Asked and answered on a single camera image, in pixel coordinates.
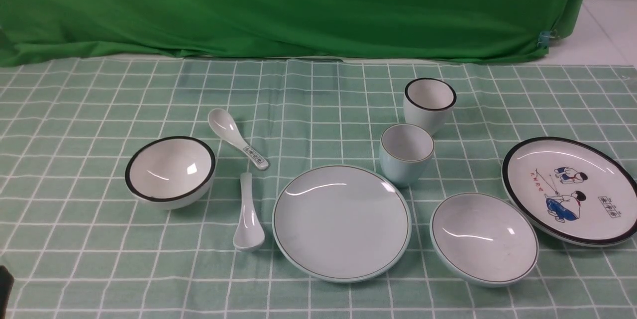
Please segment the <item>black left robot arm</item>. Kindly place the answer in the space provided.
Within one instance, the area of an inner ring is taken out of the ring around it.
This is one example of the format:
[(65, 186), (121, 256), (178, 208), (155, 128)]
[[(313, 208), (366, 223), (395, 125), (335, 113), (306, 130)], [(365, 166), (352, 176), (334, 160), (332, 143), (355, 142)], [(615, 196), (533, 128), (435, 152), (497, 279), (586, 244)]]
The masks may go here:
[(0, 319), (6, 317), (7, 306), (14, 285), (14, 277), (4, 266), (0, 266)]

